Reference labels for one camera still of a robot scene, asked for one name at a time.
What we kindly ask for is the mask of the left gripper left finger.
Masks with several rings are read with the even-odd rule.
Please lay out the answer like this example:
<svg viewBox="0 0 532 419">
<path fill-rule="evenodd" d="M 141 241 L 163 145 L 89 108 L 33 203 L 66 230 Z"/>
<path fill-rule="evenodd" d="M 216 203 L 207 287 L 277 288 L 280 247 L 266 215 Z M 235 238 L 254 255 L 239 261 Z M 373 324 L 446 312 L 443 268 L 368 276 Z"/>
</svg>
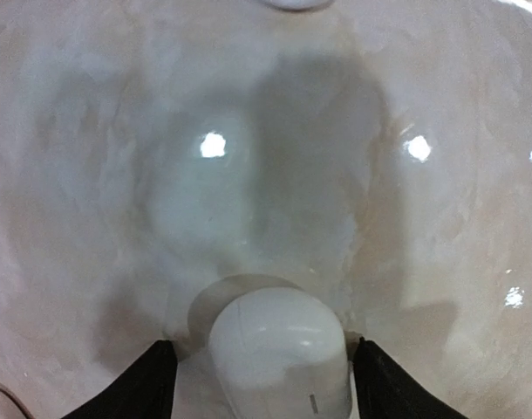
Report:
<svg viewBox="0 0 532 419">
<path fill-rule="evenodd" d="M 178 359 L 169 340 L 157 340 L 101 393 L 68 419 L 169 419 Z"/>
</svg>

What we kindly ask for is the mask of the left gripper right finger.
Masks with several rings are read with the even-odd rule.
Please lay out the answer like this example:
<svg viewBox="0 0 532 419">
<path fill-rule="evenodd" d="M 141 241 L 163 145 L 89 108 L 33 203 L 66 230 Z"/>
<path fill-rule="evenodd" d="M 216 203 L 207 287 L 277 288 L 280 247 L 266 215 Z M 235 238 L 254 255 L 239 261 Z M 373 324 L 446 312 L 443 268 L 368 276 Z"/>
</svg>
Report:
<svg viewBox="0 0 532 419">
<path fill-rule="evenodd" d="M 359 340 L 352 367 L 361 418 L 466 419 L 425 390 L 372 340 Z"/>
</svg>

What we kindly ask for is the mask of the white charging case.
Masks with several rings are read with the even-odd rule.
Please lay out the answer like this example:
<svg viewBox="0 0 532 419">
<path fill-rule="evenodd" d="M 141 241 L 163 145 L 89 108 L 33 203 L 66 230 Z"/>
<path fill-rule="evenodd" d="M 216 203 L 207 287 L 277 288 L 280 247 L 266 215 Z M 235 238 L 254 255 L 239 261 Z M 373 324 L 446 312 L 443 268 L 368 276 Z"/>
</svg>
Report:
<svg viewBox="0 0 532 419">
<path fill-rule="evenodd" d="M 321 9 L 333 3 L 332 0 L 261 0 L 270 7 L 289 10 L 289 11 L 304 11 Z"/>
<path fill-rule="evenodd" d="M 208 351 L 237 418 L 347 418 L 344 331 L 336 314 L 295 288 L 249 292 L 216 318 Z"/>
</svg>

